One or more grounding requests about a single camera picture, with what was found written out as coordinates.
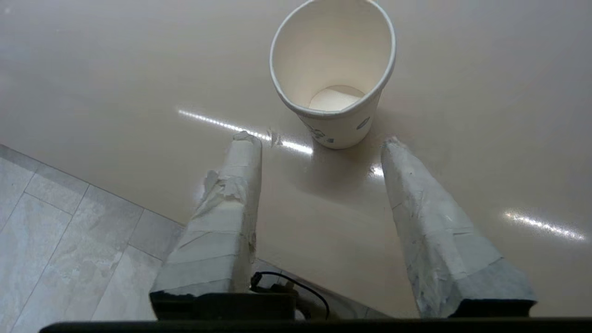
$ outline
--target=black wire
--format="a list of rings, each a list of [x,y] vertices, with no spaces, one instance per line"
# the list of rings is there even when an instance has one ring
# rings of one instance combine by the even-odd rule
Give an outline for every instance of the black wire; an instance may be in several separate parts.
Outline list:
[[[279,277],[283,277],[286,280],[308,290],[309,292],[313,293],[315,296],[317,296],[320,300],[323,301],[323,304],[325,304],[325,320],[327,320],[329,318],[329,303],[327,303],[327,301],[325,300],[325,298],[323,296],[321,296],[321,294],[315,292],[313,289],[311,289],[310,287],[307,287],[305,285],[303,285],[302,283],[294,280],[293,278],[289,277],[289,276],[285,276],[281,273],[276,273],[276,272],[257,272],[255,274],[261,274],[261,275],[275,275],[275,276],[279,276]]]

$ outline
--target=tile floor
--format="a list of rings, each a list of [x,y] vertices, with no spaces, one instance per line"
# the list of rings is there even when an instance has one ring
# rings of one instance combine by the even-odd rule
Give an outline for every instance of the tile floor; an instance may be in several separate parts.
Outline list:
[[[169,219],[0,145],[0,333],[37,332],[57,321],[155,319],[148,291],[181,232]],[[259,260],[253,269],[281,271]],[[267,276],[261,286],[281,280]],[[338,317],[384,317],[317,289]]]

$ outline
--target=paper cup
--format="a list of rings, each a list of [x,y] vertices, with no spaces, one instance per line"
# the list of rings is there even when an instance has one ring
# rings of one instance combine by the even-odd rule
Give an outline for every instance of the paper cup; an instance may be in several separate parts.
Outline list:
[[[369,0],[311,0],[279,26],[269,67],[275,89],[323,146],[360,142],[395,64],[395,31]]]

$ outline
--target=printed design on cup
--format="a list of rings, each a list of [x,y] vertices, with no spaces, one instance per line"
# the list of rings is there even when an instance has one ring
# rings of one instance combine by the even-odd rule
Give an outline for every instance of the printed design on cup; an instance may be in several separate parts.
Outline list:
[[[313,126],[310,126],[307,123],[304,123],[304,124],[306,125],[306,127],[308,127],[308,130],[314,136],[315,139],[321,140],[322,138],[326,137],[326,135],[325,135],[325,133],[323,133],[323,131],[317,130],[316,128],[314,128]],[[332,137],[327,137],[324,139],[324,141],[327,143],[333,143],[334,139]]]
[[[366,125],[368,123],[368,120],[370,120],[370,117],[364,119],[364,121],[362,121],[362,123],[356,127],[356,130],[359,130],[362,127],[364,127],[364,125]]]

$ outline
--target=cup bottom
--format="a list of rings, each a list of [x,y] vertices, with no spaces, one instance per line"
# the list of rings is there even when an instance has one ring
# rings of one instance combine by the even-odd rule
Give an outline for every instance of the cup bottom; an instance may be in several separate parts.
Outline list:
[[[340,111],[356,103],[364,93],[346,85],[333,85],[319,91],[310,100],[309,108],[320,111]]]

